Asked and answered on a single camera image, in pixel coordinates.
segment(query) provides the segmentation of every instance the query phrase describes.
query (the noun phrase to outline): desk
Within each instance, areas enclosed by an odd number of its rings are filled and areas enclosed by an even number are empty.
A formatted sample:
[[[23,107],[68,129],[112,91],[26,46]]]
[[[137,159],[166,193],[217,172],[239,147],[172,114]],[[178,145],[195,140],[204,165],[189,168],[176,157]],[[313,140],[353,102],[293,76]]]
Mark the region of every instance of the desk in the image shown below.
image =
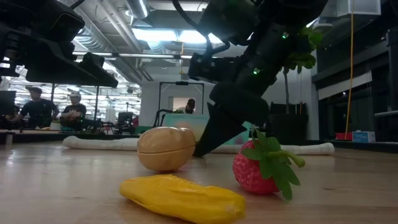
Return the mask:
[[[237,223],[397,223],[398,154],[337,149],[334,156],[305,156],[307,165],[294,167],[302,186],[293,186],[290,203],[242,190],[232,172],[233,157],[192,159],[175,175],[245,196],[247,217]],[[119,195],[123,180],[152,174],[135,152],[65,149],[59,142],[15,144],[0,151],[1,223],[186,223]]]

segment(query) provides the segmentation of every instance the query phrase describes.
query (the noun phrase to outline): computer monitor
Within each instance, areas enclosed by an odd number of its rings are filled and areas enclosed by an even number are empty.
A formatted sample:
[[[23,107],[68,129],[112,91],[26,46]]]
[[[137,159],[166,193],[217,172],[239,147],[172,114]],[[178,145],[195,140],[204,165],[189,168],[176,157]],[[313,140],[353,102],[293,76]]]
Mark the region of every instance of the computer monitor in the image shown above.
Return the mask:
[[[13,115],[16,91],[0,91],[0,115]]]

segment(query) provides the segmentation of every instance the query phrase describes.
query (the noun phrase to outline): white cap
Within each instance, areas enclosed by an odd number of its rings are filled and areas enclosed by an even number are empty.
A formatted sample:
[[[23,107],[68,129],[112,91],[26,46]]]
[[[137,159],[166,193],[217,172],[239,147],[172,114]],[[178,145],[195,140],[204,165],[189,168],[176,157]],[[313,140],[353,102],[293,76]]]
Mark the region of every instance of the white cap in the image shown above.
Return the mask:
[[[72,91],[72,93],[69,95],[69,97],[79,97],[81,98],[81,95],[78,91]]]

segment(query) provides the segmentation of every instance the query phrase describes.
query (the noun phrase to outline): white rolled towel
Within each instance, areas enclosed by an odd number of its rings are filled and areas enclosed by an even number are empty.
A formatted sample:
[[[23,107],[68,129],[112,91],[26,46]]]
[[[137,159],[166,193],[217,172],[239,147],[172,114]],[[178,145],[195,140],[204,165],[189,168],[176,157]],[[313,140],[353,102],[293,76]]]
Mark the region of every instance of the white rolled towel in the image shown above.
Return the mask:
[[[138,138],[125,138],[119,140],[87,140],[76,136],[69,136],[63,140],[63,145],[72,149],[102,149],[102,150],[137,150]],[[212,153],[238,153],[242,145],[222,145]],[[335,152],[332,143],[314,146],[281,146],[283,150],[296,155],[330,155]]]

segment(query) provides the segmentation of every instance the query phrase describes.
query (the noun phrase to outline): man in black shirt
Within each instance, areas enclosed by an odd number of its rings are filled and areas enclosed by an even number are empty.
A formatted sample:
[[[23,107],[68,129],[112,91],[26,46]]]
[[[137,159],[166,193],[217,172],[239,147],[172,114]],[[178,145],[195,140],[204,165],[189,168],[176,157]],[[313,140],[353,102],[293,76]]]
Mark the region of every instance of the man in black shirt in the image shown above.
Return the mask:
[[[42,90],[40,88],[33,87],[29,91],[32,101],[24,105],[21,113],[13,121],[20,121],[29,113],[29,128],[50,127],[51,121],[55,120],[60,111],[50,100],[41,99]]]
[[[79,131],[86,116],[86,106],[80,103],[81,95],[79,92],[73,91],[69,97],[72,105],[67,106],[62,112],[62,126]]]

